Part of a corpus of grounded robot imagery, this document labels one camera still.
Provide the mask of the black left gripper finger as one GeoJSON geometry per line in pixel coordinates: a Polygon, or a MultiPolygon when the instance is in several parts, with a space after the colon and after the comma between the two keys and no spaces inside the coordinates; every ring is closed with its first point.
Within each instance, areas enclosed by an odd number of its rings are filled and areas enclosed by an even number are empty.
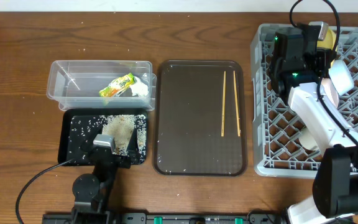
{"type": "Polygon", "coordinates": [[[94,144],[92,140],[84,140],[80,146],[79,146],[80,151],[86,155],[89,156],[94,152],[94,144]]]}
{"type": "Polygon", "coordinates": [[[127,146],[127,155],[136,156],[137,153],[138,153],[137,128],[134,128],[127,146]]]}

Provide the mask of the yellow plate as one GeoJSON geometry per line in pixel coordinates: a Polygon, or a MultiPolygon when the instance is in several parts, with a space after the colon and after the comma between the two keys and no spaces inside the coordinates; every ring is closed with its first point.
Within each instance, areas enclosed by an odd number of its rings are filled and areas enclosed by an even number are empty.
{"type": "Polygon", "coordinates": [[[335,45],[336,33],[328,27],[324,40],[317,43],[316,53],[319,60],[325,62],[325,68],[331,68],[332,63],[337,57],[337,46],[335,45]]]}

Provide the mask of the light blue bowl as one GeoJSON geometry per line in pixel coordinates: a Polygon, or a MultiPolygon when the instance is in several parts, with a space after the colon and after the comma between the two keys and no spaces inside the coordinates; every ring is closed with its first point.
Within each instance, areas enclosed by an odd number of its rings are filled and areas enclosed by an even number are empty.
{"type": "Polygon", "coordinates": [[[328,70],[329,77],[339,95],[344,95],[354,88],[351,73],[343,60],[335,60],[328,70]]]}

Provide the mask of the pink bowl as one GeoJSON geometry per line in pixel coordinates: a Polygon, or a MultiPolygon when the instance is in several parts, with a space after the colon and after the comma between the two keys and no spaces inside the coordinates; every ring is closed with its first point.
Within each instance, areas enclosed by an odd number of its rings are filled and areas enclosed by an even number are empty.
{"type": "Polygon", "coordinates": [[[331,79],[324,78],[321,82],[322,86],[324,87],[324,91],[326,93],[326,96],[329,98],[331,103],[337,108],[339,106],[339,95],[336,91],[331,79]]]}

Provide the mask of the white napkin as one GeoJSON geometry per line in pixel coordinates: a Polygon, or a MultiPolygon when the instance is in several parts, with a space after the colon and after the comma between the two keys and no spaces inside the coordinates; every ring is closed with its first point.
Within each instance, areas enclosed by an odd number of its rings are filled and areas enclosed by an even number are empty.
{"type": "Polygon", "coordinates": [[[149,94],[148,86],[139,77],[134,77],[134,83],[130,86],[132,96],[144,97],[149,94]]]}

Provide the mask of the green snack wrapper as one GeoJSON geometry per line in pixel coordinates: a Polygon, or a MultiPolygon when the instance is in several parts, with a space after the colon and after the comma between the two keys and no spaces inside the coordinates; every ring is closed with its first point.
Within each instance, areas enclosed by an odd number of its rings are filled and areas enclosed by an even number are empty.
{"type": "Polygon", "coordinates": [[[131,85],[135,83],[135,78],[132,73],[128,73],[123,77],[114,79],[107,87],[99,91],[100,97],[119,96],[126,91],[131,85]]]}

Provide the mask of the small cream cup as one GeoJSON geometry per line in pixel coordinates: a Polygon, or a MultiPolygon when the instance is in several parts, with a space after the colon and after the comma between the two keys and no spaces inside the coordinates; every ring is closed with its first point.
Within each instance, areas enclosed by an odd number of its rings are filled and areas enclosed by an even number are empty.
{"type": "Polygon", "coordinates": [[[307,127],[304,127],[300,131],[300,137],[298,138],[300,144],[309,151],[317,151],[319,149],[316,141],[314,140],[313,136],[311,135],[310,131],[307,127]]]}

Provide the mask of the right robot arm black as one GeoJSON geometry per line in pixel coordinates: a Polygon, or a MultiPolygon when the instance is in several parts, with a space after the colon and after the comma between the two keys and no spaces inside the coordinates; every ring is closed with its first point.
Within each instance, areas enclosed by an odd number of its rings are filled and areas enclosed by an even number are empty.
{"type": "Polygon", "coordinates": [[[288,207],[277,223],[329,223],[358,214],[358,132],[338,112],[322,82],[344,94],[354,86],[337,58],[337,45],[323,47],[326,24],[298,24],[276,31],[268,75],[274,92],[304,122],[323,158],[312,195],[288,207]]]}

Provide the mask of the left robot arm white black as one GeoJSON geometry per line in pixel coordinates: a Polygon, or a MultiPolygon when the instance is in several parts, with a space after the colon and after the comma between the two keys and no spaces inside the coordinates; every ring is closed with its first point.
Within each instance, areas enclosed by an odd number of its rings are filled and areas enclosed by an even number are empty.
{"type": "Polygon", "coordinates": [[[131,160],[139,159],[136,129],[129,139],[126,156],[113,154],[114,138],[101,134],[101,131],[92,133],[80,146],[94,169],[90,174],[80,175],[73,183],[75,202],[71,223],[113,223],[114,213],[108,210],[108,200],[117,170],[130,168],[131,160]]]}

